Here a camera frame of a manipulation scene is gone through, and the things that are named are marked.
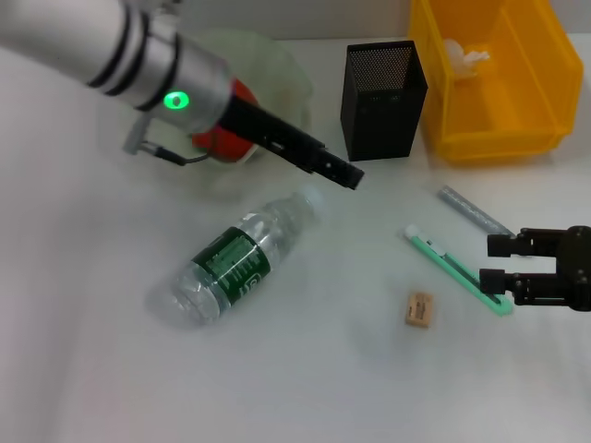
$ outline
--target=white object in bin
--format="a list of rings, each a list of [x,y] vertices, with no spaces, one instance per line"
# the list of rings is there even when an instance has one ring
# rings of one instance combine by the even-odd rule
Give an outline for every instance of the white object in bin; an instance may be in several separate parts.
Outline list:
[[[445,49],[450,57],[453,72],[457,79],[473,78],[476,76],[476,65],[490,59],[488,52],[472,51],[468,54],[464,52],[464,48],[456,40],[446,39]]]

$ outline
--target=white tabletop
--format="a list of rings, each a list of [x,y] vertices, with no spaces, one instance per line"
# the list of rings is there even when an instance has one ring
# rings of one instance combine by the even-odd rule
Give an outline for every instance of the white tabletop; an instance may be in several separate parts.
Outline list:
[[[591,36],[573,40],[591,63]],[[315,84],[311,133],[341,157],[348,43],[287,43]],[[498,318],[397,237],[414,222],[474,269],[552,271],[487,258],[429,185],[514,231],[591,224],[588,85],[551,155],[454,170],[418,135],[409,159],[359,163],[350,191],[270,154],[225,173],[127,157],[125,106],[12,54],[0,66],[3,442],[588,441],[591,315]],[[256,293],[207,329],[168,310],[179,267],[308,182],[332,213]],[[412,290],[435,296],[428,330],[404,324]]]

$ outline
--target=clear plastic bottle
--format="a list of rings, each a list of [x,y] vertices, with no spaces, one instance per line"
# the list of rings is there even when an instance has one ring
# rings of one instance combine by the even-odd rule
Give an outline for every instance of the clear plastic bottle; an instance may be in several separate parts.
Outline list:
[[[211,323],[277,270],[322,208],[321,194],[305,187],[250,212],[183,269],[176,300],[199,323]]]

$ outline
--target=mesh container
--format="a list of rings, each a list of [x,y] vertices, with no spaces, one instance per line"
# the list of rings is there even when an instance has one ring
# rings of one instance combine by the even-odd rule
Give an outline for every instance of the mesh container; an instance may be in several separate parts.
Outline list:
[[[407,157],[427,88],[413,42],[348,46],[341,123],[349,160]]]

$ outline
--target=yellow plastic bin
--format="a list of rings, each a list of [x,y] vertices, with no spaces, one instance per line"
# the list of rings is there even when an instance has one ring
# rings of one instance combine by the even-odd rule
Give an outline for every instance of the yellow plastic bin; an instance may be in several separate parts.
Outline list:
[[[409,33],[429,86],[423,127],[441,157],[530,156],[573,131],[583,63],[547,0],[413,0]],[[444,39],[490,59],[455,78]]]

